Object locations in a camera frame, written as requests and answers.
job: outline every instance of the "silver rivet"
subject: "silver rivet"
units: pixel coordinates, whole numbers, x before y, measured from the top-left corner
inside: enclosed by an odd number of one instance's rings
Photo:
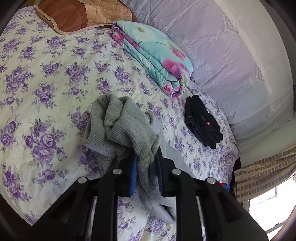
[[[173,173],[174,175],[180,175],[180,174],[181,174],[181,170],[179,170],[179,169],[174,169],[174,170],[172,170],[172,173]]]
[[[86,182],[87,182],[86,177],[80,177],[80,178],[78,179],[78,183],[80,183],[80,184],[83,184],[83,183],[86,183]]]
[[[116,168],[116,169],[113,170],[113,174],[115,174],[115,175],[119,175],[121,173],[122,173],[122,170],[119,169],[119,168]]]
[[[209,178],[207,178],[207,182],[208,182],[209,184],[215,184],[215,183],[216,183],[216,179],[214,179],[214,178],[212,178],[212,177],[209,177]]]

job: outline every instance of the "floral bed sheet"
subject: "floral bed sheet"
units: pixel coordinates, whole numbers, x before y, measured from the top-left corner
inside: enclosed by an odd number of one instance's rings
[[[19,10],[0,37],[0,194],[33,225],[77,178],[98,178],[97,154],[82,145],[82,136],[92,102],[106,92],[129,95],[160,118],[166,141],[197,178],[228,182],[239,156],[229,124],[209,96],[192,82],[188,88],[180,99],[170,99],[106,28],[62,36],[34,7]],[[224,139],[215,150],[185,126],[185,99],[192,94],[221,126]],[[119,198],[118,237],[172,241],[176,227]]]

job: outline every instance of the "brown pillow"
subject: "brown pillow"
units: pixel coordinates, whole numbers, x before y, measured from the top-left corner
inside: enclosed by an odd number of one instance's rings
[[[111,26],[117,20],[137,21],[131,10],[117,0],[47,0],[37,4],[36,13],[65,35]]]

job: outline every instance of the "ribbed fabric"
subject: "ribbed fabric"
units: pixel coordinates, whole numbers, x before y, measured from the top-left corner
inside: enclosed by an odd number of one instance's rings
[[[101,172],[104,174],[116,168],[133,148],[138,157],[133,198],[141,202],[150,215],[175,223],[175,198],[163,198],[159,191],[154,161],[159,146],[163,156],[172,158],[177,168],[191,176],[192,173],[178,151],[163,141],[161,122],[152,113],[143,113],[130,97],[116,98],[105,94],[93,102],[84,145],[100,154],[98,163]]]

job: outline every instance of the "black gloves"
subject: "black gloves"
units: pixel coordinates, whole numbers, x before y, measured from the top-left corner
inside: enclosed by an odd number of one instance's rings
[[[185,124],[205,147],[209,146],[214,150],[216,143],[223,140],[220,126],[207,111],[198,95],[186,99]]]

